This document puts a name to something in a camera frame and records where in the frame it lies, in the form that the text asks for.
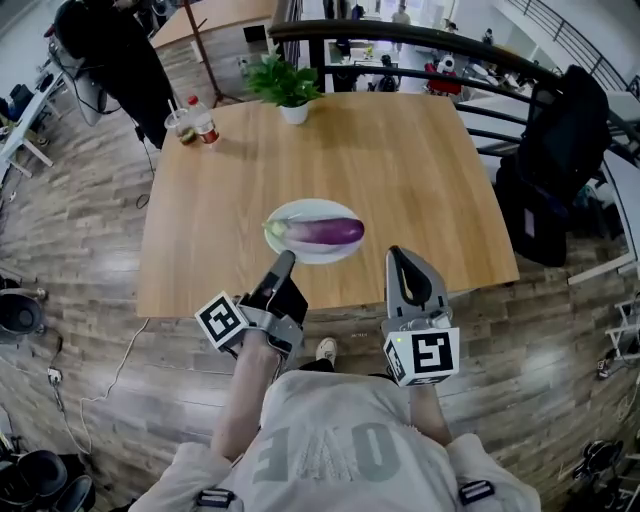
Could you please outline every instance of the shoe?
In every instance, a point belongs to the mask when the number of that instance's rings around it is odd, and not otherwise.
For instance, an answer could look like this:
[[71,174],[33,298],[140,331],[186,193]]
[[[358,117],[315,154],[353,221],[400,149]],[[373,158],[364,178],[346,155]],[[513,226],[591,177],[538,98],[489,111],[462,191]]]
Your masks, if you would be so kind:
[[336,357],[338,355],[338,342],[333,338],[325,338],[320,342],[316,349],[316,361],[320,359],[328,359],[333,366],[336,365]]

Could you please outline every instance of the buckle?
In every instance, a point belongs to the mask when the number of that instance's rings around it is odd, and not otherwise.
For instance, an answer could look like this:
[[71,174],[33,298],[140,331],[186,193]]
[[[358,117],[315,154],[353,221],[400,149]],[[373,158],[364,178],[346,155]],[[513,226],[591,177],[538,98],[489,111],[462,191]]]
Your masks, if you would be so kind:
[[493,485],[487,480],[470,482],[460,487],[460,491],[458,491],[460,501],[464,506],[483,500],[489,496],[493,496],[495,493],[496,490]]
[[201,507],[229,508],[236,495],[226,489],[205,489],[198,495],[196,502]]

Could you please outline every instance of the person in black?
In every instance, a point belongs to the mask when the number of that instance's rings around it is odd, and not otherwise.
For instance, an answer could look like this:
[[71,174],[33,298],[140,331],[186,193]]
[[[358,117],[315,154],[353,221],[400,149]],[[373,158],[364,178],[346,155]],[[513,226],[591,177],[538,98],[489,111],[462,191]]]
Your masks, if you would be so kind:
[[85,59],[83,67],[91,79],[120,103],[160,149],[173,91],[143,28],[125,5],[112,0],[69,0],[56,14],[56,36],[73,58]]
[[482,42],[484,44],[493,45],[493,30],[491,30],[490,28],[487,29],[487,31],[482,36]]
[[[383,67],[391,68],[393,63],[389,55],[380,57]],[[391,75],[374,75],[369,82],[369,91],[396,92],[400,83],[398,78]]]

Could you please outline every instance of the purple eggplant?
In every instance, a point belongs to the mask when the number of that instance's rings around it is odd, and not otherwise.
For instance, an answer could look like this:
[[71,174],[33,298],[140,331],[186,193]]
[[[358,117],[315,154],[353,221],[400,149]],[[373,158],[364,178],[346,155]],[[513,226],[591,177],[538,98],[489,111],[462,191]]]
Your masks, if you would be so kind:
[[272,220],[264,228],[283,241],[346,245],[364,236],[364,224],[345,217],[322,220]]

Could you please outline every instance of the plastic cup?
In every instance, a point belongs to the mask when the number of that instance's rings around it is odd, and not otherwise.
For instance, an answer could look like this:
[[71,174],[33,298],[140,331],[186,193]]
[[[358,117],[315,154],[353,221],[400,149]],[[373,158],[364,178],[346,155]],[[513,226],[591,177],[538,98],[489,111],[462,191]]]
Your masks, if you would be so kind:
[[178,137],[184,146],[188,146],[198,138],[186,108],[179,108],[175,114],[169,114],[164,121],[164,127]]

